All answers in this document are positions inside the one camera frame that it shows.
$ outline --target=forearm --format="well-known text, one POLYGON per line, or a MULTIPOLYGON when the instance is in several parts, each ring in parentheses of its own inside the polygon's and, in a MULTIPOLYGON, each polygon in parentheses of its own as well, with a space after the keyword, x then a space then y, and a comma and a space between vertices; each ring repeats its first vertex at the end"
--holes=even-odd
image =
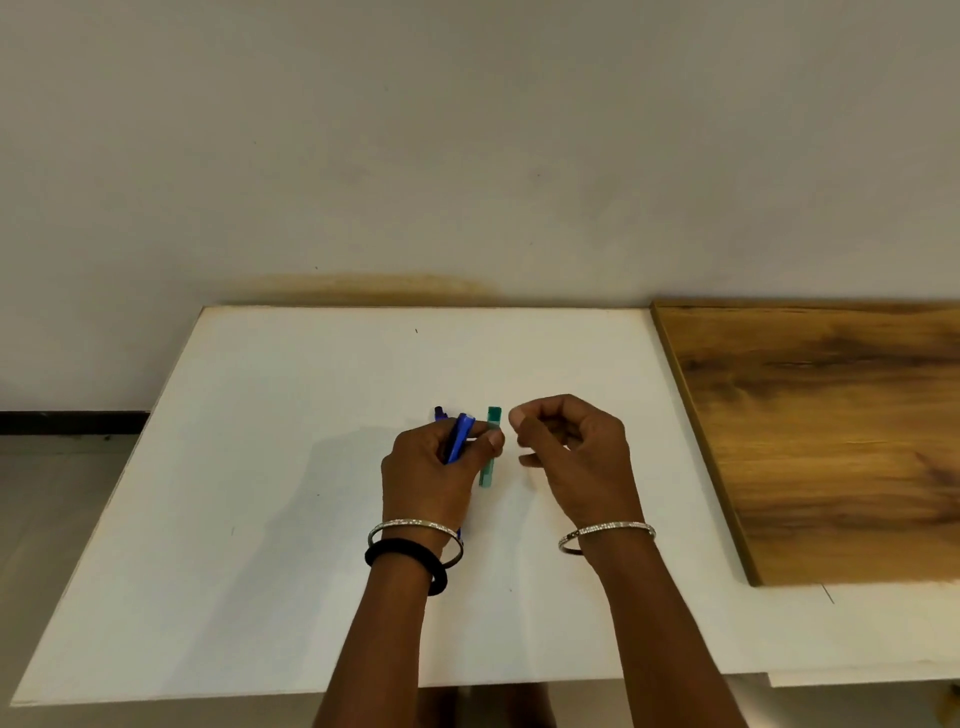
POLYGON ((315 728, 414 724, 429 587, 429 573, 414 559, 388 553, 376 560, 315 728))
POLYGON ((635 725, 745 728, 653 539, 614 530, 581 547, 610 602, 635 725))

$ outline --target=black hair tie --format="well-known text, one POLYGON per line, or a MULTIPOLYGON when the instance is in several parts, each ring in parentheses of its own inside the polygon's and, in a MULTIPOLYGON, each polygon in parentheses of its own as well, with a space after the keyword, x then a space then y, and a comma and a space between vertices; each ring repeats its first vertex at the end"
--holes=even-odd
POLYGON ((444 565, 440 563, 440 559, 434 552, 423 544, 418 544, 410 539, 380 539, 367 549, 367 553, 363 557, 367 566, 371 567, 377 557, 385 553, 402 553, 414 561, 419 561, 420 565, 430 572, 433 581, 430 582, 430 590, 426 593, 427 596, 436 596, 446 589, 446 569, 444 569, 444 565))

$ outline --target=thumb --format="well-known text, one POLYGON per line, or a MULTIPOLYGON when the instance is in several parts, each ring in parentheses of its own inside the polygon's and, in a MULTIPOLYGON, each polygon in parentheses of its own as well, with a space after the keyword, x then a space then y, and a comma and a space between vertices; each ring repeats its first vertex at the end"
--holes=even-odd
POLYGON ((553 436, 547 426, 536 417, 525 417, 516 429, 521 445, 532 448, 540 463, 547 469, 560 465, 570 452, 553 436))
POLYGON ((504 436, 501 430, 487 430, 464 451, 457 460, 456 467, 469 471, 470 478, 473 479, 488 462, 500 456, 503 452, 503 443, 504 436))

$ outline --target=white table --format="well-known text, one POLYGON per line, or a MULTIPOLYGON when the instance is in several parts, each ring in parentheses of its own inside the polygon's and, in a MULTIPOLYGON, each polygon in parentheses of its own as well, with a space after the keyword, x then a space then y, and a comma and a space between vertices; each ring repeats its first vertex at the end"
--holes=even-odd
MULTIPOLYGON (((14 704, 324 690, 396 434, 434 404, 482 417, 562 391, 627 426, 644 511, 723 672, 960 676, 956 584, 747 584, 645 310, 220 307, 198 321, 14 704)), ((514 442, 429 602, 422 685, 621 674, 599 584, 557 550, 570 523, 514 442)))

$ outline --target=green object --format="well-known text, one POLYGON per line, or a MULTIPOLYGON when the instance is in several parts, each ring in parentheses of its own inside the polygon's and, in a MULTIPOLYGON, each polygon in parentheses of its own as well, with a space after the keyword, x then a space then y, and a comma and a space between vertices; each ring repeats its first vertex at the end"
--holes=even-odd
MULTIPOLYGON (((487 407, 487 424, 490 427, 500 428, 500 415, 503 410, 499 407, 487 407)), ((491 460, 480 471, 480 487, 490 488, 493 485, 493 461, 491 460)))

